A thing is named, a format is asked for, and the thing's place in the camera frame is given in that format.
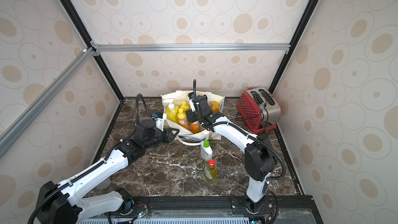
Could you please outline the orange pump dish soap bottle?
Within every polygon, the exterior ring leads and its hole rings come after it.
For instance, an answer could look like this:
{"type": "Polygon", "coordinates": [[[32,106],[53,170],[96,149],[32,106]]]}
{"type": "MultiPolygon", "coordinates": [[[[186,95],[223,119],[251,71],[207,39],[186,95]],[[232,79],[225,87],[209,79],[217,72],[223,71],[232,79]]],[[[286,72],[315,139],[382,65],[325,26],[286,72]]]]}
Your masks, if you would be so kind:
{"type": "Polygon", "coordinates": [[[220,106],[219,106],[219,104],[218,104],[217,101],[212,101],[212,103],[211,103],[211,110],[212,110],[213,112],[219,112],[219,111],[220,111],[220,106]]]}

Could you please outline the orange bottle yellow cap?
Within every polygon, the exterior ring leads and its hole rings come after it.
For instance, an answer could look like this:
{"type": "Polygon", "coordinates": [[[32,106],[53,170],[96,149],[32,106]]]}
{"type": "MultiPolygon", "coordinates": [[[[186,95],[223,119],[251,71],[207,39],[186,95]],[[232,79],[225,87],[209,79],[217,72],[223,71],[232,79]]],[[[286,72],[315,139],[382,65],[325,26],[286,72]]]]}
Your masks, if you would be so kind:
{"type": "Polygon", "coordinates": [[[178,109],[177,120],[180,126],[182,126],[185,129],[189,128],[188,118],[186,112],[182,107],[178,109]]]}
{"type": "Polygon", "coordinates": [[[193,123],[191,123],[191,132],[193,134],[197,134],[201,131],[201,124],[199,123],[199,121],[195,121],[193,123]]]}
{"type": "Polygon", "coordinates": [[[190,105],[186,101],[182,101],[180,108],[183,109],[184,112],[186,112],[190,109],[190,105]]]}

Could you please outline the yellow pump dish soap bottle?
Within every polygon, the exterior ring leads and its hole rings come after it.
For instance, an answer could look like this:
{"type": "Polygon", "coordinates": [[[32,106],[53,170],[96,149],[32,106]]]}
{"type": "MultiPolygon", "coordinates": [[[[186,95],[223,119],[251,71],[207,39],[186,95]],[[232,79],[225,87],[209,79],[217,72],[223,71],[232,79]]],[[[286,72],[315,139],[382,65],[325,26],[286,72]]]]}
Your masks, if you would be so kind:
{"type": "Polygon", "coordinates": [[[166,104],[165,112],[167,115],[167,119],[174,123],[178,123],[177,114],[178,114],[179,106],[174,104],[173,99],[165,99],[163,102],[166,104]]]}

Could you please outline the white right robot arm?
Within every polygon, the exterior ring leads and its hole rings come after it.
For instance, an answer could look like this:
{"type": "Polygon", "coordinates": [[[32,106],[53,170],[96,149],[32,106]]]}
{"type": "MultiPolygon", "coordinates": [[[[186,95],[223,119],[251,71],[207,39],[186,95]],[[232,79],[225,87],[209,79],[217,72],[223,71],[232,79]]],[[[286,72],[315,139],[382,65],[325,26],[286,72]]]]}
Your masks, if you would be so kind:
{"type": "Polygon", "coordinates": [[[220,112],[205,116],[199,111],[186,112],[188,121],[199,122],[206,130],[220,134],[235,144],[245,155],[245,168],[250,176],[246,198],[251,204],[262,201],[271,180],[280,180],[286,175],[286,164],[272,148],[267,134],[252,134],[234,124],[220,112]]]}

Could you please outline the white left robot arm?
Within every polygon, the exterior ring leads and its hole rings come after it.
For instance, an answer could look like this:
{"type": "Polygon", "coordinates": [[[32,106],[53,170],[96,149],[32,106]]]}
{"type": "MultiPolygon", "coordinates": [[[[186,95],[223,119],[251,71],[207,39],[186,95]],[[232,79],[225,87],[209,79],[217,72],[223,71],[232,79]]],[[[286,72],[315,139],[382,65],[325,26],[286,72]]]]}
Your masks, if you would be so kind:
{"type": "Polygon", "coordinates": [[[142,157],[148,148],[171,143],[178,134],[179,130],[174,128],[135,130],[116,143],[105,157],[82,172],[57,184],[49,181],[40,189],[28,223],[38,220],[42,224],[76,224],[101,213],[121,209],[129,197],[118,191],[97,198],[85,196],[105,179],[142,157]]]}

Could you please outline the white bottle green cap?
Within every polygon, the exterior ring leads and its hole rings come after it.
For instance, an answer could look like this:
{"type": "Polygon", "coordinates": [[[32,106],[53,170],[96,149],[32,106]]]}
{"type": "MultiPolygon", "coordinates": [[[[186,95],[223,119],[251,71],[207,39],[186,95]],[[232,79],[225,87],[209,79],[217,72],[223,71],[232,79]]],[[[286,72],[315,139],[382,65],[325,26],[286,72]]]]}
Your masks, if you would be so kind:
{"type": "Polygon", "coordinates": [[[208,162],[213,157],[213,152],[210,147],[210,142],[208,140],[201,141],[200,143],[201,148],[201,157],[205,162],[208,162]]]}

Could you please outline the red and silver toaster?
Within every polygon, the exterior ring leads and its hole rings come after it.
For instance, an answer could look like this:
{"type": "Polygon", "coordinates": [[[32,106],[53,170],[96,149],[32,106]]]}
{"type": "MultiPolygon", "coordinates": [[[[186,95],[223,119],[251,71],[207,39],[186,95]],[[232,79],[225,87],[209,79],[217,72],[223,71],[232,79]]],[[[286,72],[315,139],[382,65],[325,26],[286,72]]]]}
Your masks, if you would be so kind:
{"type": "Polygon", "coordinates": [[[275,129],[280,120],[281,108],[273,95],[265,88],[248,88],[237,104],[243,121],[254,134],[275,129]]]}

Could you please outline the yellow-green bottle red cap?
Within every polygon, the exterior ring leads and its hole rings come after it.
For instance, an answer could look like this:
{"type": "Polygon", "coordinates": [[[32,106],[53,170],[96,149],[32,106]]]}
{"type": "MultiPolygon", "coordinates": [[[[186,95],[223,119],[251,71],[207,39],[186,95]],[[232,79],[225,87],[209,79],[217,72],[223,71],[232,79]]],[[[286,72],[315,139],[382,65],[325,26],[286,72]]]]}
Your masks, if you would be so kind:
{"type": "Polygon", "coordinates": [[[217,179],[217,166],[213,159],[210,159],[205,164],[204,169],[205,177],[208,181],[214,182],[217,179]]]}

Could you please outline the silver horizontal back rail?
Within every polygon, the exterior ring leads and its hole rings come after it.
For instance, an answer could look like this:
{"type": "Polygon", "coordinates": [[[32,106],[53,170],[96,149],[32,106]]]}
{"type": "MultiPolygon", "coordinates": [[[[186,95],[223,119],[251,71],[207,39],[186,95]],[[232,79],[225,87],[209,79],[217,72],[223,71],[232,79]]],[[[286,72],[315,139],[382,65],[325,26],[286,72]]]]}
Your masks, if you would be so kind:
{"type": "Polygon", "coordinates": [[[290,44],[145,44],[145,45],[100,45],[93,48],[98,52],[169,52],[169,51],[288,51],[290,44]]]}

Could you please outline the black base frame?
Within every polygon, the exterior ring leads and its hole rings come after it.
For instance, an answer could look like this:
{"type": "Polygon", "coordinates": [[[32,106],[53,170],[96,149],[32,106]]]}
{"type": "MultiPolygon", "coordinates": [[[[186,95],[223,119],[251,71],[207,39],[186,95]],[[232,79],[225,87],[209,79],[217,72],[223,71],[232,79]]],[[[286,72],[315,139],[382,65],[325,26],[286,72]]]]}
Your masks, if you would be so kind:
{"type": "Polygon", "coordinates": [[[89,199],[78,203],[82,209],[79,223],[195,223],[195,224],[321,224],[315,201],[310,196],[266,196],[255,211],[249,210],[244,197],[130,197],[112,211],[110,195],[103,206],[89,199]]]}

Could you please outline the silver left side rail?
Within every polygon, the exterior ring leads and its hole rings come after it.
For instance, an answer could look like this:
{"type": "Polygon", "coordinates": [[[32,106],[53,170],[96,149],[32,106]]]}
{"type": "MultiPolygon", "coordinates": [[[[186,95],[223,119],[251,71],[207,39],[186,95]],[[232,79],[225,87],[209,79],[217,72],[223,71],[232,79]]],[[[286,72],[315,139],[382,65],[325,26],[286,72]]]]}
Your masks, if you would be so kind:
{"type": "Polygon", "coordinates": [[[64,70],[49,87],[10,125],[10,127],[1,135],[1,157],[12,147],[15,141],[32,124],[37,116],[49,105],[49,103],[58,95],[63,87],[71,80],[81,66],[88,58],[94,55],[92,47],[82,52],[67,68],[64,70]]]}

